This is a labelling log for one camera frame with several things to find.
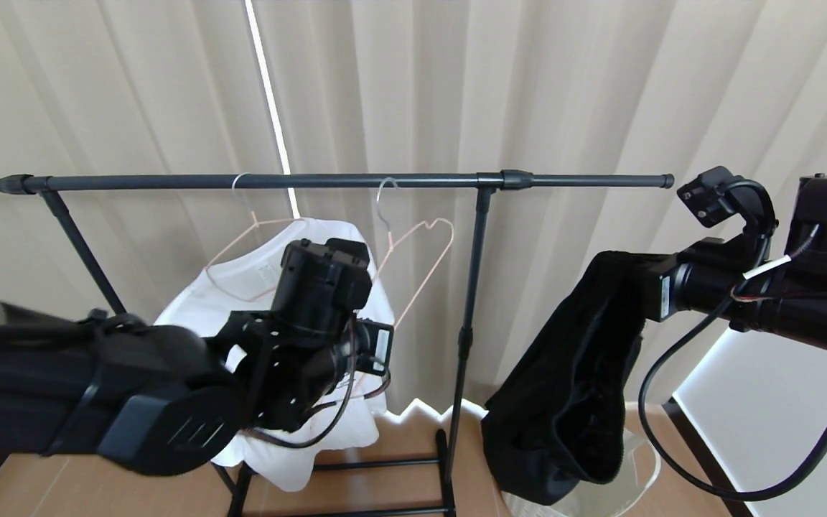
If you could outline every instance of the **laundry basket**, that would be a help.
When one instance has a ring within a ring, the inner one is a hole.
[[[634,451],[640,445],[649,445],[655,462],[653,473],[646,482],[637,481],[637,462]],[[581,482],[566,497],[551,506],[532,503],[503,492],[503,500],[513,517],[618,517],[633,507],[659,477],[660,458],[646,439],[624,429],[624,460],[617,478],[607,485]]]

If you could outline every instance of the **white t-shirt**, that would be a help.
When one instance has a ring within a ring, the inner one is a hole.
[[[276,287],[281,268],[279,266],[283,251],[290,242],[307,238],[312,242],[324,244],[329,238],[341,238],[364,242],[361,233],[351,223],[343,220],[298,219],[290,223],[275,238],[248,253],[221,264],[210,267],[212,278],[222,289],[217,288],[207,272],[200,275],[187,286],[181,294],[171,301],[155,321],[155,325],[177,325],[193,330],[200,336],[215,336],[229,320],[229,313],[241,310],[266,310],[270,308],[274,292],[253,302],[244,302],[238,298],[250,299],[268,289]],[[375,261],[370,250],[370,276],[375,276]],[[389,325],[394,324],[394,313],[388,304],[388,297],[381,285],[381,280],[372,282],[372,291],[365,307],[359,311],[359,317]],[[243,353],[237,347],[229,354],[226,368],[233,371]],[[344,398],[345,385],[341,383],[330,395],[322,397],[321,402]],[[370,392],[381,385],[381,378],[357,373],[354,377],[354,399],[347,405],[344,415],[318,445],[307,449],[286,449],[259,439],[237,435],[232,442],[216,455],[212,461],[223,467],[234,467],[244,461],[256,473],[272,482],[276,487],[286,491],[302,490],[312,474],[315,455],[318,451],[328,449],[347,449],[365,447],[378,439],[374,414],[385,412],[385,396],[374,399],[361,399],[362,393]],[[289,442],[305,442],[317,436],[334,419],[336,406],[322,410],[312,416],[299,431],[269,433]]]

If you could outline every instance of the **floor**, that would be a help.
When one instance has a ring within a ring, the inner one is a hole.
[[[684,467],[703,475],[661,408],[650,409],[653,428]],[[319,462],[427,456],[439,422],[413,408],[403,421],[378,422],[377,444],[355,451],[323,452]],[[636,410],[627,426],[640,433]],[[641,472],[652,472],[651,451],[637,453]],[[482,456],[480,419],[465,413],[457,450],[454,485],[460,517],[509,517]],[[302,492],[286,493],[255,478],[244,515],[378,510],[439,504],[436,465],[315,473]],[[13,517],[112,517],[128,515],[204,517],[224,515],[229,493],[209,465],[177,478],[143,478],[98,457],[37,458],[12,455],[0,469],[0,515]],[[729,517],[722,501],[702,493],[671,469],[662,474],[627,517],[698,515]]]

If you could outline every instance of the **white cable tie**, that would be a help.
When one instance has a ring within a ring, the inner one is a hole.
[[[751,271],[746,271],[742,274],[742,277],[745,279],[755,278],[766,271],[771,271],[771,269],[777,268],[777,266],[783,266],[787,262],[790,262],[790,255],[781,256],[781,258],[778,258],[776,261],[765,262],[765,264],[762,264]]]

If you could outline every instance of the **white wall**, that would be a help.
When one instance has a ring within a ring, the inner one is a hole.
[[[793,472],[827,425],[827,352],[728,331],[676,400],[737,490],[766,488]],[[759,517],[827,517],[827,455],[800,487],[751,508]]]

